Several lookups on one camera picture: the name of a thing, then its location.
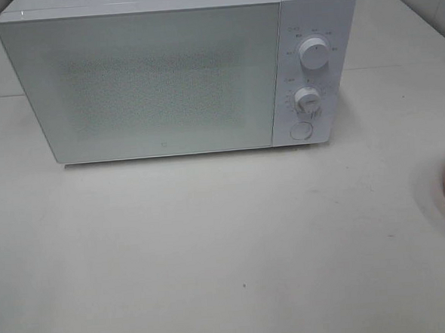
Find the round white door button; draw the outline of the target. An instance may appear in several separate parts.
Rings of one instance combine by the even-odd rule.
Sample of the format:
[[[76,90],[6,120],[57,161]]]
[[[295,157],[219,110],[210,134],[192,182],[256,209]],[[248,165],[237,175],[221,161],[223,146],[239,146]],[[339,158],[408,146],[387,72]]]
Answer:
[[[290,136],[297,140],[307,140],[312,137],[313,126],[310,122],[301,121],[290,129]]]

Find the white microwave door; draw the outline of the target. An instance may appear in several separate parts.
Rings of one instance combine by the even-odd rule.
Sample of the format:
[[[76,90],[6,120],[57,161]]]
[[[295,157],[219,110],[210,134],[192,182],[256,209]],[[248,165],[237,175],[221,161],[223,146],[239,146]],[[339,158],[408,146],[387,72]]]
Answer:
[[[279,6],[0,23],[59,163],[265,148]]]

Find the lower white timer knob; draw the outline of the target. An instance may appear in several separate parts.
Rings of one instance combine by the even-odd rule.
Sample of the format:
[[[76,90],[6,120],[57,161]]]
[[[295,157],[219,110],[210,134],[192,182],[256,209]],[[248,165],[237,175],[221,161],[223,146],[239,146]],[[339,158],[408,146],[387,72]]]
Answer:
[[[294,107],[301,114],[314,114],[320,104],[321,95],[314,87],[301,87],[294,94]]]

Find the white microwave oven body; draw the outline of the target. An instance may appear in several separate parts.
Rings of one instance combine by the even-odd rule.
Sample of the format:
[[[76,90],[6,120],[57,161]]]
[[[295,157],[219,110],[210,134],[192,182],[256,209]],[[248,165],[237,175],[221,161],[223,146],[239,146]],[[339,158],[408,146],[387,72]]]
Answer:
[[[324,143],[330,137],[336,113],[339,82],[356,0],[13,0],[0,14],[0,23],[27,23],[117,14],[150,14],[273,3],[279,6],[277,73],[272,142],[270,146],[264,148]],[[320,69],[309,70],[300,62],[299,46],[307,38],[316,35],[328,41],[329,61]],[[314,87],[321,95],[320,107],[313,114],[299,113],[294,107],[294,94],[301,87]],[[297,141],[290,136],[290,129],[302,121],[312,124],[312,135],[310,139]]]

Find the upper white power knob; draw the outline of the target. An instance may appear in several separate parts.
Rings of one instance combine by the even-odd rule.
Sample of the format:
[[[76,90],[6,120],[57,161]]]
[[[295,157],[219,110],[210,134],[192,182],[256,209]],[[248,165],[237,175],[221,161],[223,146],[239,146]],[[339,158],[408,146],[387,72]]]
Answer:
[[[330,46],[326,38],[311,36],[299,46],[299,59],[301,64],[309,70],[324,67],[329,61]]]

